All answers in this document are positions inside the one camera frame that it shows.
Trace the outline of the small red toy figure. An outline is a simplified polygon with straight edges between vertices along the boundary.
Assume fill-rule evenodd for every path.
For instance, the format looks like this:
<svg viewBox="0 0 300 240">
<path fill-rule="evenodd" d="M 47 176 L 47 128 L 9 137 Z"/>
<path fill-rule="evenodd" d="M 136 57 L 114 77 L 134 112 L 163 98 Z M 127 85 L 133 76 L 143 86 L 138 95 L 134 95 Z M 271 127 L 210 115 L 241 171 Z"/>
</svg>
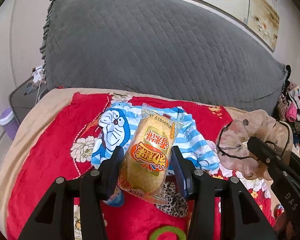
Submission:
<svg viewBox="0 0 300 240">
<path fill-rule="evenodd" d="M 273 212 L 273 215 L 274 215 L 274 218 L 275 219 L 278 219 L 278 217 L 281 216 L 282 213 L 284 213 L 284 208 L 281 204 L 277 204 L 274 208 L 274 212 Z"/>
</svg>

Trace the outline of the blue striped cartoon cloth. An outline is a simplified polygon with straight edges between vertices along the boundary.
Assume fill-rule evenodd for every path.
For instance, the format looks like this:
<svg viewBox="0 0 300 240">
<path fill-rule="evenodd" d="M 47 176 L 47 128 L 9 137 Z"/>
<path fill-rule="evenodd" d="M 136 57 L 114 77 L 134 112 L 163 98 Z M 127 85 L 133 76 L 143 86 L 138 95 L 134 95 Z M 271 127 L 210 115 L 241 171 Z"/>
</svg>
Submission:
<svg viewBox="0 0 300 240">
<path fill-rule="evenodd" d="M 183 123 L 174 142 L 183 157 L 193 162 L 196 168 L 215 174 L 219 170 L 219 159 L 213 148 L 198 131 L 197 122 L 192 115 L 178 106 L 173 108 L 153 108 L 161 114 L 167 114 Z M 109 159 L 116 146 L 126 150 L 133 139 L 142 119 L 142 107 L 131 103 L 117 102 L 111 105 L 98 122 L 101 134 L 95 141 L 91 164 L 99 167 L 102 161 Z"/>
</svg>

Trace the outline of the grey quilted headboard cover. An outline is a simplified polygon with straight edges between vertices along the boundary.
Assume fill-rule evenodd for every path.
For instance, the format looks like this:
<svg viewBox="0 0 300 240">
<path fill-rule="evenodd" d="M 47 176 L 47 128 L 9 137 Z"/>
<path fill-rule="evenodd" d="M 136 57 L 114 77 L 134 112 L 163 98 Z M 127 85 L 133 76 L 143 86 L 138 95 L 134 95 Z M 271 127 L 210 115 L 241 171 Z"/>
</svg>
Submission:
<svg viewBox="0 0 300 240">
<path fill-rule="evenodd" d="M 238 26 L 181 0 L 51 0 L 48 89 L 106 88 L 273 113 L 287 71 Z"/>
</svg>

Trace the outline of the yellow packaged cake snack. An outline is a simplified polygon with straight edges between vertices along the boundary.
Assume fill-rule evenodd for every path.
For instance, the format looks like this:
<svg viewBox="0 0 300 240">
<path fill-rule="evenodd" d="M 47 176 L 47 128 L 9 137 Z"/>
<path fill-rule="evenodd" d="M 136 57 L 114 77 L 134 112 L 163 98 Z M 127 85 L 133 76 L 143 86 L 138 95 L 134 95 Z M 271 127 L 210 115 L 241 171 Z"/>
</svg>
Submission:
<svg viewBox="0 0 300 240">
<path fill-rule="evenodd" d="M 118 186 L 149 203 L 167 204 L 164 182 L 183 122 L 147 105 L 141 115 L 120 166 Z"/>
</svg>

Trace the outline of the dark bedside table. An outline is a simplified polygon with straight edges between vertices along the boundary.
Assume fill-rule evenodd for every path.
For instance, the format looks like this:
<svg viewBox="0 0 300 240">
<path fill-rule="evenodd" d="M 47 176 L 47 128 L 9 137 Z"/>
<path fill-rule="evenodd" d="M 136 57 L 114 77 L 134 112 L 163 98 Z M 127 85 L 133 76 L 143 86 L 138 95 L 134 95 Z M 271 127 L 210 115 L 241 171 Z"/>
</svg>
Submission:
<svg viewBox="0 0 300 240">
<path fill-rule="evenodd" d="M 10 107 L 13 111 L 17 123 L 20 125 L 25 117 L 28 115 L 31 109 L 44 97 L 49 90 L 46 83 L 41 83 L 31 93 L 26 93 L 26 90 L 30 88 L 28 83 L 31 78 L 28 78 L 20 86 L 18 86 L 8 97 Z"/>
</svg>

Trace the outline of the red blue surprise egg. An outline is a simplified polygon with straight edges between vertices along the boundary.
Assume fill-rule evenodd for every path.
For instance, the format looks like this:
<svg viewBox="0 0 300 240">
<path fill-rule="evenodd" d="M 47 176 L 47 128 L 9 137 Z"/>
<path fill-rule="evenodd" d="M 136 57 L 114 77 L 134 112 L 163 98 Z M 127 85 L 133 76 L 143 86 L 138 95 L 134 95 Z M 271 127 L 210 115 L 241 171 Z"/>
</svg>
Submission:
<svg viewBox="0 0 300 240">
<path fill-rule="evenodd" d="M 121 189 L 117 186 L 109 199 L 104 200 L 103 202 L 112 207 L 121 207 L 124 204 L 125 199 Z"/>
</svg>

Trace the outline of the red floral blanket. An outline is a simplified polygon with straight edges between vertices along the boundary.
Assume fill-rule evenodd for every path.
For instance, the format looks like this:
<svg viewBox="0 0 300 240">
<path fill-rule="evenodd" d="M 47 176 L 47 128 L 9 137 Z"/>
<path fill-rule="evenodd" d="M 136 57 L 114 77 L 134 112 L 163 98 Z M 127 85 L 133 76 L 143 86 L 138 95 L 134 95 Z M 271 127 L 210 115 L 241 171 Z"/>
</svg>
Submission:
<svg viewBox="0 0 300 240">
<path fill-rule="evenodd" d="M 232 118 L 225 108 L 204 106 L 187 101 L 167 101 L 149 96 L 129 96 L 127 103 L 115 100 L 108 93 L 75 93 L 70 103 L 65 103 L 49 126 L 40 135 L 29 156 L 17 175 L 7 206 L 7 238 L 17 239 L 30 214 L 57 177 L 75 179 L 92 167 L 90 156 L 101 126 L 98 118 L 110 107 L 121 109 L 129 121 L 131 138 L 141 118 L 143 103 L 159 108 L 170 116 L 178 116 L 187 128 L 178 134 L 175 144 L 182 153 L 202 155 L 207 160 L 211 176 L 227 180 L 238 176 L 257 202 L 271 225 L 275 218 L 271 211 L 271 195 L 264 180 L 246 180 L 238 171 L 227 170 L 212 160 L 210 141 L 215 141 L 221 128 Z M 147 239 L 151 232 L 163 225 L 171 225 L 186 231 L 193 210 L 189 202 L 189 213 L 185 217 L 173 217 L 160 211 L 154 205 L 131 194 L 124 193 L 121 207 L 102 204 L 106 219 L 108 239 Z"/>
</svg>

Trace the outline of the pile of colourful clothes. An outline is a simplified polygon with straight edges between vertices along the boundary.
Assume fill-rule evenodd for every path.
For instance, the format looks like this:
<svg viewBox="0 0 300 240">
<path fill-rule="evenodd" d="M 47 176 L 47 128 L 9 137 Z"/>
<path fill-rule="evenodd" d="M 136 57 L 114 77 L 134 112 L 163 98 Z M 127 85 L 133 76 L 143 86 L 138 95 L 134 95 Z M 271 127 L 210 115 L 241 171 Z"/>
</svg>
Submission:
<svg viewBox="0 0 300 240">
<path fill-rule="evenodd" d="M 297 84 L 290 81 L 285 82 L 276 110 L 278 119 L 291 127 L 293 144 L 300 155 L 300 87 Z"/>
</svg>

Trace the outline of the beige sheer scrunchie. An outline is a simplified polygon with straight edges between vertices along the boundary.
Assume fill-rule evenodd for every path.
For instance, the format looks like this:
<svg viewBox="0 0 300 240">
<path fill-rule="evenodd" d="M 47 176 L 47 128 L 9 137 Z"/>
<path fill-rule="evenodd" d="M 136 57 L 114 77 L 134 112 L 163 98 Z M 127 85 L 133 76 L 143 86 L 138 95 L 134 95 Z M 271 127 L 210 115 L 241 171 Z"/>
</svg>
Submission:
<svg viewBox="0 0 300 240">
<path fill-rule="evenodd" d="M 252 137 L 270 146 L 288 165 L 293 148 L 292 130 L 287 123 L 277 121 L 259 109 L 239 115 L 217 137 L 217 155 L 225 168 L 241 172 L 247 180 L 271 180 L 266 162 L 248 150 L 248 140 Z"/>
</svg>

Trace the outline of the leopard print scrunchie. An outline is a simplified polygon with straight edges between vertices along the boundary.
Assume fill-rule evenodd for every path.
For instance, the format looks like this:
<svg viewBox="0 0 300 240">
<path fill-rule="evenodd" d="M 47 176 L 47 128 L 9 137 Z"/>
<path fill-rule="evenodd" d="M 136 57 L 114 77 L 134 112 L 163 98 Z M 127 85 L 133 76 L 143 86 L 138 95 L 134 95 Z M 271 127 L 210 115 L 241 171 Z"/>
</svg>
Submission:
<svg viewBox="0 0 300 240">
<path fill-rule="evenodd" d="M 188 204 L 185 198 L 177 190 L 174 182 L 164 182 L 164 198 L 167 204 L 155 204 L 155 207 L 165 214 L 183 218 L 188 215 Z"/>
</svg>

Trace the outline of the purple white trash bin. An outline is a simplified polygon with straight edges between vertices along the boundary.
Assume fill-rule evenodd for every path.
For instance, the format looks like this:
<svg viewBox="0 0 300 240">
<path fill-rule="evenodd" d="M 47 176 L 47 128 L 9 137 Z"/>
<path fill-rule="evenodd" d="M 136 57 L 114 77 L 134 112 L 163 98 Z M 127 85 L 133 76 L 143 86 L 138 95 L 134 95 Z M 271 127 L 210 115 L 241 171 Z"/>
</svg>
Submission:
<svg viewBox="0 0 300 240">
<path fill-rule="evenodd" d="M 0 126 L 3 127 L 11 140 L 15 139 L 19 124 L 14 116 L 11 107 L 6 108 L 0 115 Z"/>
</svg>

